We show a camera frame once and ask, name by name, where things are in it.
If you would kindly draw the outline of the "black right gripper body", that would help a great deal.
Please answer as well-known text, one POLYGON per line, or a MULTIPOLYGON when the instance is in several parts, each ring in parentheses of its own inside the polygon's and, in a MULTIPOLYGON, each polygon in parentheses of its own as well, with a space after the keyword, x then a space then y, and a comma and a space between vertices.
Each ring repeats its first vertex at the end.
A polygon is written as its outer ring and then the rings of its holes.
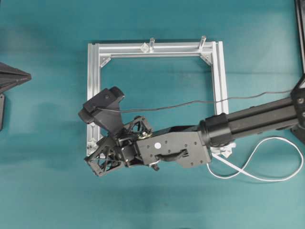
POLYGON ((203 122, 153 131, 144 116, 137 116, 117 133, 116 141, 121 154, 127 156, 127 166, 158 170, 158 163, 164 161, 192 168, 212 161, 203 134, 203 122))

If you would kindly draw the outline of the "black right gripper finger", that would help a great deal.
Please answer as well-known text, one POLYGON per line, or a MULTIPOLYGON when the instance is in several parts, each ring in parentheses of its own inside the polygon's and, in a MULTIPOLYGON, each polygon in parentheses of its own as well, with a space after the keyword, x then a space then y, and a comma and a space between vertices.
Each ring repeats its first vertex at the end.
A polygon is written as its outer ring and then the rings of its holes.
POLYGON ((89 159, 88 157, 86 157, 85 162, 91 168, 92 172, 98 177, 107 175, 117 169, 124 168, 123 162, 117 162, 108 159, 89 159))
POLYGON ((94 160, 110 160, 113 162, 119 162, 116 152, 117 143, 111 137, 104 137, 97 142, 97 148, 94 152, 85 157, 85 162, 91 162, 94 160))

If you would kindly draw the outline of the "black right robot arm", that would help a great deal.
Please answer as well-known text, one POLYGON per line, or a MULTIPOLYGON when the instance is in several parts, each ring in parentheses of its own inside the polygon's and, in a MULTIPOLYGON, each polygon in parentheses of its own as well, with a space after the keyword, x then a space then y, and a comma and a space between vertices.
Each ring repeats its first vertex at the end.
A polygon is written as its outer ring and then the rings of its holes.
POLYGON ((177 162, 184 168, 209 164, 215 151, 238 138, 274 129, 291 129, 305 139, 305 81, 300 79, 285 99, 254 106, 231 114, 219 114, 198 125, 174 126, 153 131, 143 116, 122 122, 120 101, 123 92, 104 89, 88 100, 79 117, 107 131, 97 148, 85 158, 95 175, 133 166, 158 170, 160 161, 177 162))

